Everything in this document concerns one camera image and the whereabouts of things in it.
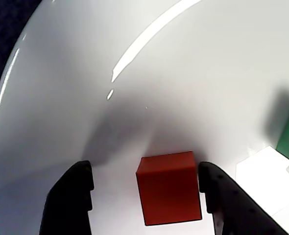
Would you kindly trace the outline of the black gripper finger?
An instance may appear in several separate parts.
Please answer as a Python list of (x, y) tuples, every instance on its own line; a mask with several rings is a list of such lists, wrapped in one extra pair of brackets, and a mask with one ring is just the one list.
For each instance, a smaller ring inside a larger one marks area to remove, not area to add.
[(94, 187), (90, 162), (73, 164), (46, 197), (39, 234), (90, 235), (88, 212), (93, 209), (91, 191)]
[(286, 235), (225, 171), (211, 162), (198, 166), (200, 192), (207, 213), (213, 216), (216, 235)]

